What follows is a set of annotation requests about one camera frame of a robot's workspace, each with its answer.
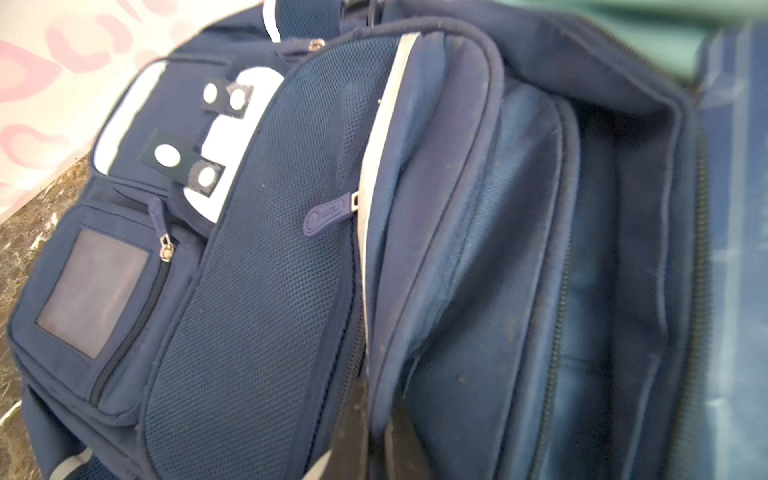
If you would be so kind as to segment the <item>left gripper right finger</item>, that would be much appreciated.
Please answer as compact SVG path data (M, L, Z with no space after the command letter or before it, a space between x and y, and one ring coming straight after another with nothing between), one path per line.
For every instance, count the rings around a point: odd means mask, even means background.
M429 480L436 476L417 435L409 409L397 398L384 433L388 480Z

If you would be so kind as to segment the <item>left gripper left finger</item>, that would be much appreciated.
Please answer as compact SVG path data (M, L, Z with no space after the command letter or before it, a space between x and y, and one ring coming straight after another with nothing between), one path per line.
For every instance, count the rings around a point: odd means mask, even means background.
M345 404L331 446L302 477L303 480L365 480L369 471L368 381L360 379Z

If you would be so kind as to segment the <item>navy blue student backpack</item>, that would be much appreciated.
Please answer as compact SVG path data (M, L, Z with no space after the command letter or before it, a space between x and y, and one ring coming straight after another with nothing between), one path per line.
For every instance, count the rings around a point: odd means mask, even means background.
M47 479L709 479L688 91L572 14L268 1L144 67L8 323Z

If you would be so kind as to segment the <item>blue book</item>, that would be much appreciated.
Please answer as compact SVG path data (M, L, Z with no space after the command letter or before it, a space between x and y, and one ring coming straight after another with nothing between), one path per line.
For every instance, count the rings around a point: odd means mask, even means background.
M767 476L767 26L703 53L713 268L707 412L716 479Z

